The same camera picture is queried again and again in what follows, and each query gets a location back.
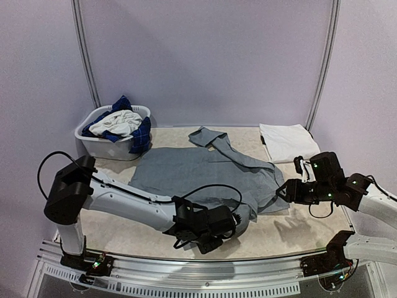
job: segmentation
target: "blue plaid cloth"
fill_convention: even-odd
[[[100,115],[97,119],[95,119],[93,122],[91,122],[90,124],[88,124],[87,126],[85,126],[83,128],[83,130],[81,131],[81,135],[83,137],[90,137],[90,138],[97,138],[96,135],[94,135],[92,132],[89,131],[89,127],[92,124],[95,124],[99,121],[101,121],[103,118],[105,118],[106,116],[110,115],[111,113],[117,112],[117,111],[121,111],[121,110],[130,110],[132,111],[131,108],[131,104],[130,101],[128,100],[128,98],[126,98],[124,95],[112,105],[112,110],[111,111],[106,111],[104,112],[102,115]],[[112,141],[113,143],[120,140],[122,137],[119,135],[116,135],[114,133],[109,132],[108,130],[105,130],[102,133],[102,137],[106,138],[110,141]]]
[[[145,117],[145,119],[142,120],[141,125],[139,125],[138,129],[131,133],[134,139],[134,144],[131,147],[130,153],[140,154],[149,150],[150,128],[150,119],[149,117]]]

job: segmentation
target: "black cable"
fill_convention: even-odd
[[[90,172],[88,172],[86,169],[84,169],[82,166],[80,166],[80,165],[77,163],[77,161],[76,161],[72,156],[70,156],[69,154],[67,154],[66,152],[63,152],[63,151],[54,151],[54,152],[51,152],[51,153],[48,154],[46,157],[44,157],[44,159],[42,160],[42,162],[41,162],[40,165],[38,166],[38,170],[37,170],[37,184],[38,184],[38,188],[40,189],[40,192],[42,193],[43,197],[44,197],[46,200],[48,200],[48,196],[44,193],[44,190],[43,190],[43,188],[42,188],[42,184],[41,184],[41,182],[40,182],[40,172],[41,172],[41,170],[42,170],[42,167],[43,167],[44,163],[45,163],[51,156],[53,156],[53,155],[64,155],[64,156],[66,156],[66,157],[69,158],[69,160],[71,160],[71,161],[83,172],[83,174],[85,174],[88,178],[90,178],[90,179],[92,178],[93,180],[97,181],[98,183],[101,183],[101,184],[104,185],[104,186],[117,189],[118,191],[122,191],[122,192],[124,192],[124,193],[126,193],[126,194],[129,194],[129,195],[138,197],[138,198],[143,199],[143,200],[145,200],[145,201],[147,201],[147,202],[152,202],[152,203],[156,203],[156,204],[173,204],[173,203],[174,203],[174,201],[172,201],[172,200],[171,200],[171,201],[152,201],[149,197],[142,196],[142,195],[140,195],[140,194],[137,194],[137,193],[135,193],[135,192],[129,191],[128,189],[124,189],[124,188],[122,188],[122,187],[120,187],[120,186],[117,186],[117,185],[114,185],[114,184],[111,184],[111,183],[106,183],[106,182],[104,182],[103,180],[101,180],[101,179],[95,177],[95,176],[94,176],[93,174],[91,174]],[[236,189],[236,188],[233,187],[233,186],[227,185],[227,184],[208,184],[208,185],[204,185],[204,186],[199,187],[199,188],[197,188],[197,189],[195,189],[195,190],[189,192],[188,194],[182,196],[182,198],[186,198],[187,196],[190,196],[191,194],[193,194],[193,193],[195,193],[195,192],[197,192],[197,191],[199,191],[199,190],[201,190],[201,189],[204,189],[204,188],[207,188],[207,187],[214,187],[214,186],[228,187],[228,188],[230,188],[230,189],[235,190],[235,191],[239,194],[239,196],[240,196],[240,201],[239,201],[237,207],[234,208],[234,209],[232,210],[232,212],[234,212],[234,211],[240,206],[240,204],[241,204],[241,202],[242,202],[242,200],[243,200],[243,195],[241,194],[241,192],[240,192],[238,189]]]
[[[330,217],[332,213],[334,213],[334,202],[331,202],[331,211],[330,211],[330,213],[329,213],[328,215],[326,215],[326,216],[314,216],[314,215],[311,213],[311,206],[312,206],[312,205],[314,205],[314,204],[310,204],[310,205],[309,205],[309,213],[310,213],[310,215],[313,216],[315,219],[326,219],[327,217]]]
[[[231,212],[233,213],[234,211],[237,210],[238,207],[240,207],[241,202],[243,201],[243,195],[241,194],[241,192],[238,189],[236,189],[233,186],[227,185],[227,184],[208,184],[208,185],[204,185],[204,186],[201,186],[199,188],[194,189],[193,191],[190,191],[189,193],[185,194],[181,198],[185,199],[186,197],[191,196],[195,192],[201,191],[202,189],[209,188],[209,187],[227,187],[227,188],[230,188],[230,189],[236,191],[238,193],[238,195],[240,196],[240,199],[239,199],[239,202],[238,202],[237,206]]]
[[[375,177],[373,177],[372,175],[368,175],[368,178],[371,178],[372,183],[377,187],[377,189],[379,189],[379,191],[384,194],[386,197],[389,197],[390,199],[392,199],[393,201],[397,202],[397,199],[395,197],[393,197],[391,194],[388,194],[383,188],[381,188],[379,186],[379,184],[377,183],[377,181],[375,180]]]
[[[176,250],[178,250],[178,249],[180,249],[180,248],[182,248],[182,247],[184,247],[184,246],[186,246],[186,245],[188,245],[189,243],[192,243],[192,241],[185,241],[185,242],[183,242],[182,244],[180,244],[180,242],[181,242],[181,239],[178,239],[178,240],[176,240],[176,242],[174,243],[174,248],[176,249]]]
[[[49,159],[51,156],[58,155],[58,154],[59,155],[64,155],[67,158],[69,158],[79,169],[83,170],[83,172],[85,173],[85,170],[76,162],[76,160],[74,160],[74,158],[72,156],[68,155],[66,152],[54,151],[54,152],[51,152],[50,154],[48,154],[46,157],[44,157],[44,159],[42,160],[42,162],[38,166],[38,170],[37,170],[37,185],[38,185],[38,188],[39,188],[40,192],[42,193],[43,197],[46,200],[48,200],[48,197],[47,197],[47,195],[45,194],[45,192],[44,192],[44,190],[42,188],[42,184],[40,182],[40,173],[41,173],[42,167],[43,167],[44,163],[47,161],[47,159]]]
[[[310,180],[310,175],[309,175],[309,171],[308,171],[308,168],[306,167],[305,163],[303,163],[303,168],[305,169],[306,174],[308,175],[308,181],[309,181]]]
[[[41,162],[40,165],[38,166],[38,170],[37,170],[37,184],[38,184],[38,188],[40,189],[40,192],[42,193],[43,197],[44,197],[46,200],[48,200],[48,196],[44,193],[44,190],[43,190],[43,188],[42,188],[42,184],[41,184],[41,182],[40,182],[40,173],[41,173],[41,170],[42,170],[42,167],[43,167],[44,163],[45,163],[51,156],[54,156],[54,155],[64,155],[64,156],[66,156],[66,157],[69,158],[69,160],[71,160],[71,161],[74,163],[74,165],[76,165],[76,166],[80,169],[80,171],[82,171],[83,174],[85,174],[88,178],[90,178],[90,179],[92,178],[93,180],[97,181],[98,183],[101,183],[101,184],[104,185],[104,186],[108,186],[108,187],[117,189],[117,190],[119,190],[119,191],[122,191],[122,192],[124,192],[124,193],[130,194],[130,195],[132,195],[132,196],[139,197],[140,199],[143,199],[143,200],[148,201],[148,202],[154,202],[154,203],[158,203],[158,204],[170,204],[170,203],[173,203],[173,201],[164,201],[164,202],[163,202],[163,201],[152,201],[152,200],[151,200],[150,198],[148,198],[148,197],[142,196],[142,195],[140,195],[140,194],[136,194],[136,193],[131,192],[131,191],[127,190],[127,189],[124,189],[124,188],[122,188],[122,187],[116,186],[116,185],[114,185],[114,184],[106,183],[106,182],[104,182],[103,180],[101,180],[101,179],[95,177],[94,175],[92,175],[90,172],[88,172],[86,169],[84,169],[81,165],[79,165],[79,164],[77,163],[77,161],[76,161],[72,156],[68,155],[66,152],[63,152],[63,151],[54,151],[54,152],[51,152],[51,153],[48,154],[46,157],[44,157],[44,159],[42,160],[42,162]]]
[[[338,284],[343,284],[345,281],[347,281],[349,278],[351,278],[353,276],[353,274],[356,272],[357,268],[359,267],[359,261],[360,260],[357,259],[357,263],[355,264],[353,272],[351,274],[349,274],[348,277],[346,277],[345,279],[341,280],[340,283],[338,283]]]

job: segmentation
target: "lavender wall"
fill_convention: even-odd
[[[22,295],[38,245],[54,226],[36,183],[53,150],[77,156],[73,130],[93,106],[70,1],[0,1],[0,297]],[[55,171],[49,160],[42,181]]]
[[[127,95],[158,126],[304,124],[331,3],[83,1],[99,96]]]
[[[313,127],[346,174],[372,174],[397,194],[397,3],[342,1],[329,73]],[[351,212],[359,233],[397,239],[397,231]],[[395,266],[387,266],[393,282]],[[394,279],[394,291],[397,285]]]

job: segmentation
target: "folded white shirt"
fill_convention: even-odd
[[[320,153],[317,143],[300,124],[292,126],[259,124],[270,161],[285,163],[297,156],[305,160]]]
[[[121,137],[129,136],[134,130],[137,130],[142,123],[139,114],[130,110],[122,110],[111,113],[101,121],[92,124],[89,131],[94,135],[100,136],[105,130],[115,133]]]

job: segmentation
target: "clothing pile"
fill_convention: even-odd
[[[140,154],[149,150],[151,122],[132,111],[130,101],[122,96],[112,110],[104,112],[95,121],[85,126],[81,132],[83,137],[106,138],[115,143],[132,136],[133,145],[129,153]]]

